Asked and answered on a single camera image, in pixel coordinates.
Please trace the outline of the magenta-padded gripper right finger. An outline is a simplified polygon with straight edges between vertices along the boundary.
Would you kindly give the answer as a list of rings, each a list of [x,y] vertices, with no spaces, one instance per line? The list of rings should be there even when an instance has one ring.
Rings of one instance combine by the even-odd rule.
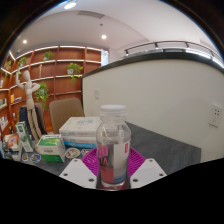
[[[166,173],[153,159],[146,159],[131,148],[127,167],[130,188],[140,188],[166,176]]]

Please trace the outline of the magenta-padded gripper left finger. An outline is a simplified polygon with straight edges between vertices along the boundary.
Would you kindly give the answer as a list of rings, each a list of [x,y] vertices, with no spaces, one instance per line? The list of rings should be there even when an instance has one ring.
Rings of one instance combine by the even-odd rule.
[[[99,173],[97,149],[86,153],[81,159],[72,159],[60,177],[78,186],[95,189]]]

